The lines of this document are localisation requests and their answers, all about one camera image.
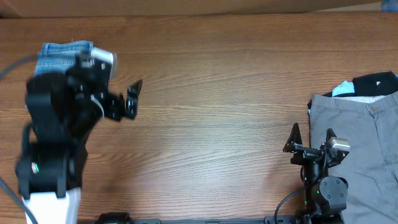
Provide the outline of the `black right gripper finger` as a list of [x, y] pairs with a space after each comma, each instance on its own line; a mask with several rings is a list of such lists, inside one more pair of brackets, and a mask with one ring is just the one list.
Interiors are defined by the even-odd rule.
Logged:
[[329, 146], [334, 146], [336, 143], [336, 134], [332, 128], [328, 128], [326, 131], [326, 143]]
[[294, 123], [290, 136], [283, 148], [283, 152], [294, 153], [297, 152], [300, 147], [303, 146], [302, 137], [300, 134], [300, 128], [298, 123]]

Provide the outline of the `light blue denim jeans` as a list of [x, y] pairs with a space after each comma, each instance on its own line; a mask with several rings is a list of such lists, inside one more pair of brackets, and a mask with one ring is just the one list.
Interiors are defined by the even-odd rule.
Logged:
[[30, 105], [30, 99], [36, 94], [47, 94], [50, 90], [58, 88], [57, 82], [65, 83], [65, 73], [76, 62], [76, 55], [81, 51], [90, 52], [94, 43], [86, 40], [70, 42], [66, 44], [44, 43], [38, 53], [34, 77], [27, 82], [25, 95], [25, 107]]

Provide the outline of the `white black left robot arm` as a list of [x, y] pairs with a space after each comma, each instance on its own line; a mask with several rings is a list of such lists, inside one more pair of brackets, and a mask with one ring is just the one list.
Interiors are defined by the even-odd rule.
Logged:
[[109, 92], [117, 57], [98, 48], [72, 55], [64, 72], [46, 72], [27, 82], [25, 104], [32, 121], [22, 135], [16, 165], [19, 197], [29, 223], [76, 223], [86, 142], [98, 121], [134, 119], [142, 82], [125, 95]]

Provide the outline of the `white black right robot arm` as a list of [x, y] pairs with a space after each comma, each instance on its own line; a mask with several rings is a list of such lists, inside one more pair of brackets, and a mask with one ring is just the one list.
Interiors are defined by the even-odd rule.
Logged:
[[338, 138], [331, 128], [327, 129], [326, 141], [320, 147], [305, 147], [299, 124], [294, 123], [283, 151], [292, 154], [291, 164], [301, 167], [303, 188], [292, 192], [278, 204], [274, 212], [275, 222], [280, 220], [278, 211], [284, 202], [303, 192], [305, 208], [288, 217], [290, 223], [344, 223], [341, 212], [346, 209], [348, 182], [330, 175], [328, 170], [341, 164], [349, 150], [348, 141]]

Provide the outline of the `grey khaki trousers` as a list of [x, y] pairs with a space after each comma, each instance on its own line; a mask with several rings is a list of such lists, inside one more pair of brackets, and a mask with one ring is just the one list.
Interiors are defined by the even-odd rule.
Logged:
[[330, 175], [348, 181], [346, 223], [397, 223], [397, 93], [330, 98], [315, 95], [310, 144], [318, 147], [331, 128], [350, 150]]

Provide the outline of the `light blue garment in pile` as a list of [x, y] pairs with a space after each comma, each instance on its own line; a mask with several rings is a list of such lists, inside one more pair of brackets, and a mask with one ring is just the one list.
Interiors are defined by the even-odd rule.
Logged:
[[350, 97], [350, 96], [356, 96], [355, 89], [354, 89], [354, 83], [353, 82], [348, 82], [348, 81], [343, 81], [341, 84], [339, 84], [337, 87], [335, 87], [332, 92], [331, 92], [332, 97]]

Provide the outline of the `black garment in pile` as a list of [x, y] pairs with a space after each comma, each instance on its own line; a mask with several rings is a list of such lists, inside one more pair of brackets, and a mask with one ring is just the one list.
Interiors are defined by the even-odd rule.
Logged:
[[[392, 71], [372, 73], [353, 78], [356, 96], [340, 97], [377, 97], [386, 96], [397, 91], [397, 75]], [[332, 97], [331, 92], [323, 94], [325, 97]]]

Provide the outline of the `brown cardboard backboard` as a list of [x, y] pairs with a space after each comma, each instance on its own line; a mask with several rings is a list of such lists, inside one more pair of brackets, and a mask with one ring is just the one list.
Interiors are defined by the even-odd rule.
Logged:
[[308, 12], [374, 4], [376, 0], [1, 0], [11, 18], [178, 16]]

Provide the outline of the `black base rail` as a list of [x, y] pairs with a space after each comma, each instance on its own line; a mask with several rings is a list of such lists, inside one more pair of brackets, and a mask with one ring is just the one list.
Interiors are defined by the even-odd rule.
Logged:
[[204, 220], [161, 220], [132, 218], [129, 213], [103, 213], [96, 220], [78, 220], [78, 224], [299, 224], [294, 216], [265, 216], [264, 218], [233, 218]]

